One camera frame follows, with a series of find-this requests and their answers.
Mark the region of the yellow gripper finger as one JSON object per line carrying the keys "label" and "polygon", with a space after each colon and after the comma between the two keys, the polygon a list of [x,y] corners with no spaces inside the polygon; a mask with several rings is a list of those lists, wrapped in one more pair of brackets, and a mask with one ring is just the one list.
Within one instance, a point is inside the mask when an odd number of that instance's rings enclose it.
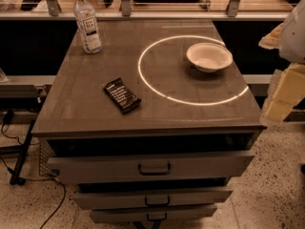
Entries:
{"label": "yellow gripper finger", "polygon": [[267,50],[278,49],[282,27],[283,27],[283,24],[279,24],[272,31],[270,31],[267,35],[263,36],[260,39],[258,46],[263,49],[267,49]]}
{"label": "yellow gripper finger", "polygon": [[266,123],[283,122],[293,107],[305,98],[305,65],[291,63],[284,71],[275,70],[267,94],[261,120]]}

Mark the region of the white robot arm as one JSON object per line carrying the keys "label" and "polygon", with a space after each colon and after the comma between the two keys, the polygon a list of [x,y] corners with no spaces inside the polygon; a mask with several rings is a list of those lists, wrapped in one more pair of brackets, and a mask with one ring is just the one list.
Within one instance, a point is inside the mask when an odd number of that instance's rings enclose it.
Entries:
{"label": "white robot arm", "polygon": [[290,62],[283,72],[274,72],[263,106],[265,119],[282,122],[305,98],[305,0],[300,0],[283,23],[262,37],[258,46],[278,49],[279,56]]}

